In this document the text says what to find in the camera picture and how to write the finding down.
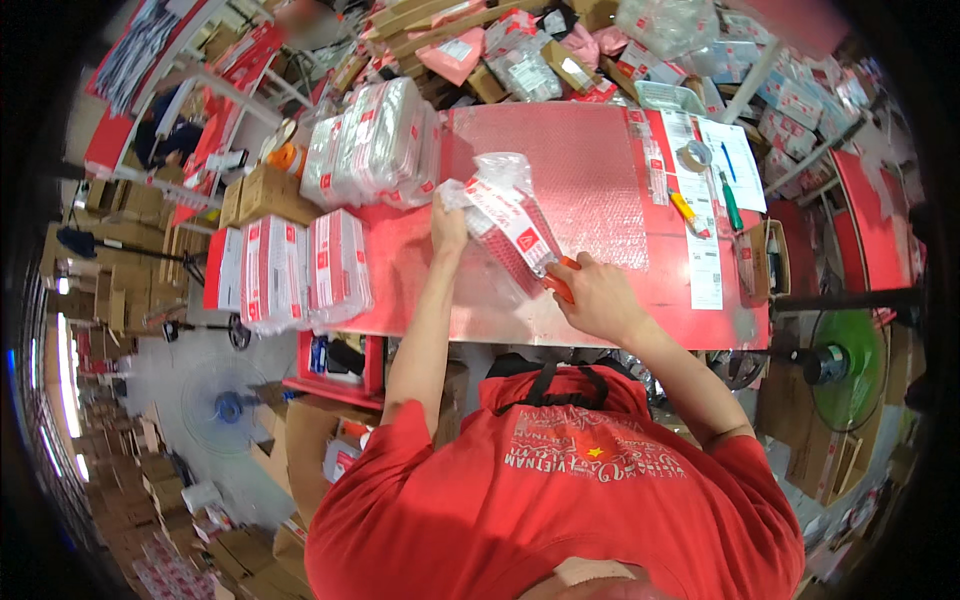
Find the floor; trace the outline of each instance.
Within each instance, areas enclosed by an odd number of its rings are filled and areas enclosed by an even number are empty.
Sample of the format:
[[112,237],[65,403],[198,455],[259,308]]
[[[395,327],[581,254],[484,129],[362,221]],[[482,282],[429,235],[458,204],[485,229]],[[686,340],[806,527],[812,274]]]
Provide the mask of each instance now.
[[[187,321],[193,324],[225,323],[227,315],[203,311],[199,306],[199,288],[191,293]],[[569,348],[508,347],[529,360],[568,360]],[[234,351],[222,331],[183,332],[173,344],[162,339],[144,339],[130,365],[128,398],[131,414],[145,411],[156,402],[163,434],[168,446],[182,456],[195,478],[211,479],[224,496],[228,513],[239,522],[257,523],[274,529],[295,510],[293,500],[270,479],[246,452],[250,440],[260,441],[266,432],[241,420],[233,426],[221,425],[213,418],[213,400],[222,391],[246,391],[246,385],[277,381],[294,372],[296,334],[254,340],[243,351]],[[477,384],[486,375],[493,360],[487,344],[451,345],[451,358],[469,368],[469,393],[464,413],[479,408]],[[747,414],[756,414],[756,391],[736,393]],[[886,472],[886,457],[896,444],[902,409],[884,407],[874,454],[867,475],[843,499],[825,509],[812,498],[786,482],[789,448],[761,437],[771,469],[797,514],[808,542],[825,532],[837,531],[845,513],[871,487],[880,484]]]

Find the pile of packages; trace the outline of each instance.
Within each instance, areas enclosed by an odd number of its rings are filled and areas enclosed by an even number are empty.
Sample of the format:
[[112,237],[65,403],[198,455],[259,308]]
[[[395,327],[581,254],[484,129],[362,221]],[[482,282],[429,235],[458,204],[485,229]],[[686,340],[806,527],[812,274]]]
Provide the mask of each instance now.
[[344,210],[308,228],[268,215],[243,235],[240,315],[254,333],[320,330],[373,307],[363,224]]

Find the person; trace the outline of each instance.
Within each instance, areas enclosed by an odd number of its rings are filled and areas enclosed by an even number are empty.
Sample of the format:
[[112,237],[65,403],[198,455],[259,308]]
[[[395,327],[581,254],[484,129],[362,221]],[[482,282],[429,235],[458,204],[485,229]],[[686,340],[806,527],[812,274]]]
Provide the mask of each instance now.
[[170,129],[167,138],[156,144],[156,127],[163,114],[170,107],[174,96],[180,86],[172,87],[157,96],[150,107],[144,110],[140,118],[140,124],[136,127],[136,134],[133,137],[133,153],[136,155],[144,170],[152,171],[155,168],[164,165],[182,169],[186,160],[197,149],[200,143],[200,136],[204,133],[204,128],[190,123],[183,118],[183,115],[177,115],[174,126]]
[[637,303],[617,267],[559,264],[568,322],[638,357],[703,449],[652,422],[604,366],[480,383],[434,451],[462,211],[432,212],[434,254],[390,371],[380,426],[326,490],[311,409],[287,416],[290,485],[318,598],[789,598],[804,543],[743,409]]

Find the tape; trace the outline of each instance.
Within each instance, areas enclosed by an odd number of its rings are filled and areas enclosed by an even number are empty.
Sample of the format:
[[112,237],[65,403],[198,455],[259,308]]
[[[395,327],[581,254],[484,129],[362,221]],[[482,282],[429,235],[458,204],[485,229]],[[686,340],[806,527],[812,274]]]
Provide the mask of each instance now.
[[691,139],[678,152],[684,166],[694,173],[703,173],[713,161],[713,153],[707,144]]

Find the red table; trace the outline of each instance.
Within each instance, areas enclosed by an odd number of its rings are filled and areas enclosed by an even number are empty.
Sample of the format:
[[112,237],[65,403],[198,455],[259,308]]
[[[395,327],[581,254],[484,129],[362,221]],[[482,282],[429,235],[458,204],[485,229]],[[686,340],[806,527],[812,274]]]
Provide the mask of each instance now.
[[[654,137],[674,165],[660,114],[647,111]],[[466,180],[471,157],[526,154],[537,198],[564,253],[587,251],[624,267],[637,297],[685,348],[766,348],[767,303],[740,292],[726,209],[714,202],[722,257],[723,310],[691,310],[684,221],[673,206],[653,204],[642,146],[630,135],[624,108],[576,103],[509,104],[455,109],[444,138],[442,180]],[[677,185],[671,179],[670,184]],[[356,214],[367,238],[375,307],[338,329],[402,335],[426,279],[432,254],[430,211],[402,213],[386,205]],[[759,222],[743,211],[744,227]],[[518,291],[476,244],[465,252],[454,291],[450,339],[545,346],[608,346],[570,327],[546,294]]]

